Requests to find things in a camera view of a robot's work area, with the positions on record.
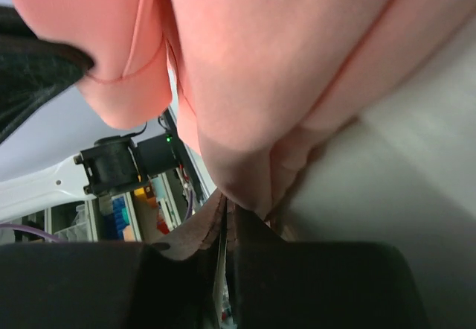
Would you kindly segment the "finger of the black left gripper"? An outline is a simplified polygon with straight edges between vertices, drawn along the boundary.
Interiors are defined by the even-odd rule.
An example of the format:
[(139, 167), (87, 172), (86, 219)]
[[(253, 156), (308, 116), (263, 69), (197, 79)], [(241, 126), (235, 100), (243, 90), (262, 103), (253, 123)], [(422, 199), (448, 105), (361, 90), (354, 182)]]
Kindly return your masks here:
[(1, 141), (94, 67), (85, 52), (38, 38), (14, 7), (1, 6)]

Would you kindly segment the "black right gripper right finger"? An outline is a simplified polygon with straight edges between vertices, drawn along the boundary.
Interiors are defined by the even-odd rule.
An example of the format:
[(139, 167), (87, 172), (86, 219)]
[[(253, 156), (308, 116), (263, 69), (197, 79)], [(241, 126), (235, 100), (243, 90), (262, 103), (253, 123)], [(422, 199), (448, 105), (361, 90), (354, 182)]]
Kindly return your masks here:
[(226, 278), (239, 328), (428, 328), (409, 266), (370, 242), (289, 242), (227, 209)]

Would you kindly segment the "pink pleated skirt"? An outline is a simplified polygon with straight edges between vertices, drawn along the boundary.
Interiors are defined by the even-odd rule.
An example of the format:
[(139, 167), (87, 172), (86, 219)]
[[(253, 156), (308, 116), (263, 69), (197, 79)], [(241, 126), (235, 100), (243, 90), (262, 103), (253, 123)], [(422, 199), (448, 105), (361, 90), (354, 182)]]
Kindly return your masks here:
[(94, 68), (111, 127), (178, 98), (178, 133), (217, 188), (265, 217), (312, 150), (425, 62), (475, 0), (12, 0), (33, 32)]

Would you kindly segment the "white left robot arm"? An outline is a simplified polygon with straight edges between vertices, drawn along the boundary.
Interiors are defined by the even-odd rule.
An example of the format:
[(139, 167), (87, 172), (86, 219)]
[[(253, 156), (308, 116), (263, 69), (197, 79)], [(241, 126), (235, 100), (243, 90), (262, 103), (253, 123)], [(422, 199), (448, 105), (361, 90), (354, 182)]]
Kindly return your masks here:
[[(1, 140), (42, 106), (79, 81), (94, 65), (85, 52), (39, 39), (13, 7), (1, 7)], [(175, 140), (134, 143), (133, 134), (100, 139), (61, 162), (1, 183), (1, 220), (74, 201), (115, 196), (144, 186), (170, 165)]]

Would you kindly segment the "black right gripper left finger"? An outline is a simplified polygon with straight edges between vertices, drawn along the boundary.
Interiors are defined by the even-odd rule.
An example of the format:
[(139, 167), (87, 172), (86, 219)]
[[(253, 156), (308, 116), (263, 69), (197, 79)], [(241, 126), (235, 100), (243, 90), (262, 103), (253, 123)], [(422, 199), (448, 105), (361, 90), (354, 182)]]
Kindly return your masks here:
[(3, 328), (217, 328), (226, 197), (154, 244), (1, 247)]

